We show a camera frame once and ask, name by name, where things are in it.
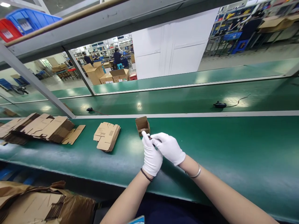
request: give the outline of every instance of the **silver bangle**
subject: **silver bangle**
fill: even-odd
[[[190,177],[190,178],[196,178],[196,177],[198,177],[199,175],[200,175],[200,171],[201,171],[201,169],[200,169],[200,165],[199,165],[199,163],[197,163],[198,164],[198,167],[199,167],[199,171],[198,171],[198,173],[195,175],[195,176],[189,176],[188,174],[187,174],[187,172],[185,171],[185,173]]]

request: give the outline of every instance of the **bracelet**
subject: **bracelet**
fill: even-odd
[[[200,165],[199,165],[199,163],[197,163],[198,164],[198,167],[199,167],[199,171],[198,171],[198,173],[195,175],[195,176],[189,176],[188,174],[187,174],[187,172],[185,171],[185,173],[190,177],[190,178],[196,178],[196,177],[198,177],[199,175],[200,175],[200,171],[201,171],[201,169],[200,169]]]
[[[153,181],[153,179],[149,178],[145,172],[142,170],[142,168],[140,168],[141,172],[143,173],[143,175],[149,180],[149,181]]]

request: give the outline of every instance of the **black cable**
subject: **black cable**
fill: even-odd
[[[238,100],[238,103],[237,103],[236,105],[238,105],[238,104],[239,104],[240,100],[242,100],[242,99],[245,99],[245,98],[247,98],[248,96],[245,96],[245,97],[243,97],[243,98],[239,99],[239,100]]]

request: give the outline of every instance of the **white glove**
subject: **white glove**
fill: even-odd
[[[155,149],[145,131],[142,132],[142,135],[144,146],[144,165],[142,169],[148,174],[156,176],[162,166],[163,156],[159,150]]]
[[[150,136],[152,138],[152,144],[154,144],[162,153],[162,155],[172,162],[175,166],[181,164],[186,157],[176,139],[165,133],[153,134]]]

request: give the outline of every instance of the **green workbench surface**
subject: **green workbench surface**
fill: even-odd
[[[236,107],[219,109],[217,101]],[[133,92],[104,96],[90,96],[61,100],[73,109],[75,115],[115,114],[170,114],[207,112],[244,112],[299,110],[299,78],[280,78],[263,81],[198,86],[179,89]],[[3,105],[21,117],[31,113],[63,115],[49,101]]]
[[[281,61],[271,61],[271,62],[264,62],[258,64],[251,64],[249,66],[285,74],[297,63],[299,63],[299,58],[291,58],[291,59],[286,59]]]
[[[112,152],[96,148],[101,122],[118,124]],[[74,145],[32,140],[0,146],[0,160],[126,187],[144,162],[134,119],[73,119],[86,127]],[[282,221],[299,222],[299,117],[149,118],[203,167]],[[182,170],[164,159],[148,191],[211,205]]]
[[[120,91],[131,91],[131,90],[142,90],[150,88],[161,88],[169,86],[182,86],[199,84],[206,82],[219,82],[228,81],[235,79],[246,79],[246,78],[259,78],[267,76],[280,75],[276,72],[265,71],[249,66],[237,66],[231,68],[221,68],[201,72],[191,72],[186,74],[162,76],[149,79],[140,79],[130,82],[118,82],[104,85],[93,86],[95,93],[109,93],[109,92],[120,92]],[[87,87],[78,87],[72,89],[63,89],[52,91],[57,98],[70,97],[70,96],[84,96],[89,95]],[[46,99],[42,94],[25,94],[19,96],[10,97],[14,102],[26,102],[33,100],[44,100]],[[0,104],[7,103],[4,99],[0,99]]]

